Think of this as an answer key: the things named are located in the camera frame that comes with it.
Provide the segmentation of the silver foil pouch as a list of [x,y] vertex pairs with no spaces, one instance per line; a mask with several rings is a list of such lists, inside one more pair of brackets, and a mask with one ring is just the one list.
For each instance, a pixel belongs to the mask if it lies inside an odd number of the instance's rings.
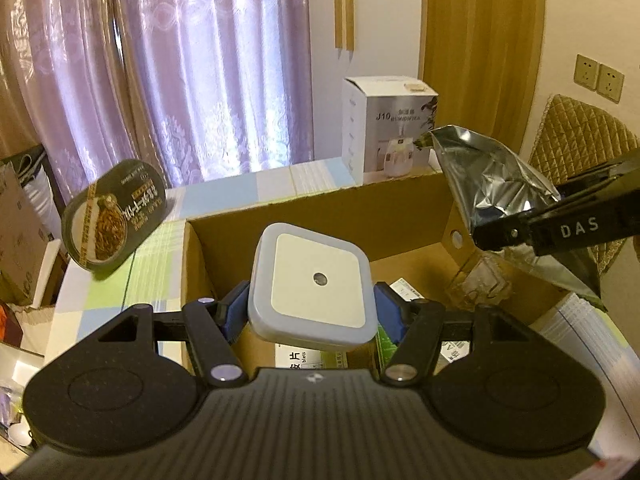
[[[472,229],[483,223],[524,211],[541,212],[561,200],[546,177],[489,136],[449,125],[423,133],[416,146],[435,151],[471,235]],[[521,244],[493,253],[519,271],[605,309],[600,275],[589,249],[537,256],[533,248]]]

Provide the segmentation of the clear packaged white pad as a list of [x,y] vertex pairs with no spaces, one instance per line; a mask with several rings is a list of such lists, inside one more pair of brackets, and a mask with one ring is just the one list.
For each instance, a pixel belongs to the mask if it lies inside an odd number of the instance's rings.
[[499,262],[491,252],[478,252],[466,260],[446,289],[451,305],[474,311],[478,306],[498,306],[509,299],[512,284]]

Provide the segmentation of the white humidifier box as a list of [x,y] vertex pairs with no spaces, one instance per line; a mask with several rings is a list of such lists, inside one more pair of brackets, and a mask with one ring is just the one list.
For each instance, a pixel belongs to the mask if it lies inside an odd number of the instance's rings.
[[354,181],[396,178],[425,168],[431,150],[418,148],[434,128],[438,93],[408,76],[343,80],[342,159]]

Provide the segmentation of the large brown cardboard box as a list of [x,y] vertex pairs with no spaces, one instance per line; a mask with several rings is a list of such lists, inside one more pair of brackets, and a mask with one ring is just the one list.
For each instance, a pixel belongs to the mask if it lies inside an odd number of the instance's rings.
[[447,288],[478,251],[442,174],[331,190],[326,165],[297,165],[190,185],[181,300],[221,298],[252,274],[262,231],[285,222],[347,240],[371,263],[373,281],[404,278],[451,304]]

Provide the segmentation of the checked tablecloth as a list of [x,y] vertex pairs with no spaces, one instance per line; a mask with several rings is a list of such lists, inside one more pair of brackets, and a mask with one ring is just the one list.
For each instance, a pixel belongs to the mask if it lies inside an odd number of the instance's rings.
[[[331,190],[358,186],[337,159],[305,162],[326,165]],[[54,359],[132,304],[175,311],[181,300],[186,188],[168,192],[167,219],[107,278],[70,266],[53,315],[46,356]],[[639,359],[612,318],[575,295],[516,269],[506,270],[512,295],[506,310],[590,367],[606,392],[604,419],[592,447],[604,457],[639,454]]]

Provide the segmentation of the green tall medicine box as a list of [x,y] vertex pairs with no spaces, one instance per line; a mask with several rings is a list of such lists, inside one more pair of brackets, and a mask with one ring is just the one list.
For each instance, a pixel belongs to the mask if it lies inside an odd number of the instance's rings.
[[376,367],[378,368],[378,374],[382,374],[396,352],[397,346],[387,335],[382,325],[378,326],[374,341]]

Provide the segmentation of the dark oval noodle bowl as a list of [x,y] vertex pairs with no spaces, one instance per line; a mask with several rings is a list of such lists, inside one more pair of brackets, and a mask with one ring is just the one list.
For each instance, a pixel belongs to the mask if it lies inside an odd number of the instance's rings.
[[167,211],[160,174],[147,162],[125,159],[70,201],[62,240],[78,266],[105,278],[160,226]]

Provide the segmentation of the wall power socket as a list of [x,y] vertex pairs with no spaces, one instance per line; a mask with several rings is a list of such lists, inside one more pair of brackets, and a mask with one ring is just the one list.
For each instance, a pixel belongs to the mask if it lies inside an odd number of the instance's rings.
[[624,88],[625,75],[611,66],[607,66],[588,58],[576,55],[574,67],[574,83],[616,104],[620,102]]

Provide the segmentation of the white narrow medicine box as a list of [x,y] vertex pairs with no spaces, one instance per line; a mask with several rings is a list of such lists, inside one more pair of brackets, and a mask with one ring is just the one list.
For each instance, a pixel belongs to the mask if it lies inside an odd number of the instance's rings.
[[405,300],[410,309],[416,311],[412,324],[406,323],[408,330],[401,341],[400,348],[426,350],[433,359],[450,364],[468,356],[471,351],[469,341],[448,341],[445,335],[445,314],[442,304],[422,297],[418,291],[403,278],[390,285],[393,292]]

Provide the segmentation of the white square night light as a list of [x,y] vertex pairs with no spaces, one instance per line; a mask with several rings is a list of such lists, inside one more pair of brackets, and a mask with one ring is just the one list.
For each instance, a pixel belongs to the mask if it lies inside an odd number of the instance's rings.
[[378,330],[370,262],[355,244],[278,222],[256,247],[248,322],[262,339],[350,351]]

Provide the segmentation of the brown cardboard carton stack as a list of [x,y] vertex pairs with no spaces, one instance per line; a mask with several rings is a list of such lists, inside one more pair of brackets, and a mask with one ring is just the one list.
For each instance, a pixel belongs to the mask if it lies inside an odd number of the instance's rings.
[[21,185],[1,166],[1,300],[39,309],[56,303],[65,271],[61,218],[43,169]]

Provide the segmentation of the purple sheer curtain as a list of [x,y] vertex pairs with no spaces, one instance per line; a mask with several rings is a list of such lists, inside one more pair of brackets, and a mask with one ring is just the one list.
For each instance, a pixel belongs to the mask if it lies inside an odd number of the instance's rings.
[[64,197],[127,158],[172,188],[314,156],[308,0],[1,0],[1,151]]

